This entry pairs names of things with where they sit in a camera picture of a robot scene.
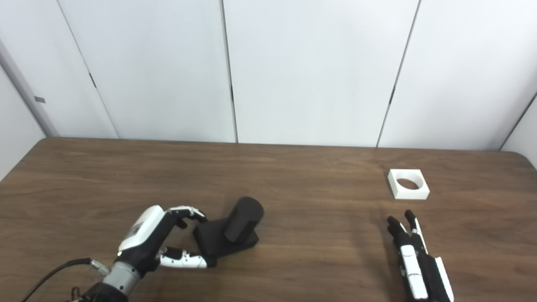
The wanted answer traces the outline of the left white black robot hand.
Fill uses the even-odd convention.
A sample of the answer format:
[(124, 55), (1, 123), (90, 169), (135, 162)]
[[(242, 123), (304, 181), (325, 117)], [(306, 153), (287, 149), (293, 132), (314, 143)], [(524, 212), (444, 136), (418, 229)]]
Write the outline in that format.
[(186, 219), (207, 222), (207, 216), (192, 206), (163, 210), (159, 205), (146, 209), (136, 220), (118, 248), (115, 262), (133, 267), (140, 277), (159, 266), (178, 269), (207, 269), (217, 266), (217, 259), (163, 246), (173, 227), (186, 229)]

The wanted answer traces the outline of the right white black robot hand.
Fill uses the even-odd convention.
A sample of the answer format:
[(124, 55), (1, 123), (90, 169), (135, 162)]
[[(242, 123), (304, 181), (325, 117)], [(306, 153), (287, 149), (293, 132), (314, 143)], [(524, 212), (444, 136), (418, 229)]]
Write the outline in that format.
[(414, 212), (405, 211), (410, 229), (394, 218), (387, 218), (387, 231), (398, 253), (399, 271), (409, 302), (453, 302), (454, 292), (441, 257), (427, 249), (420, 223)]

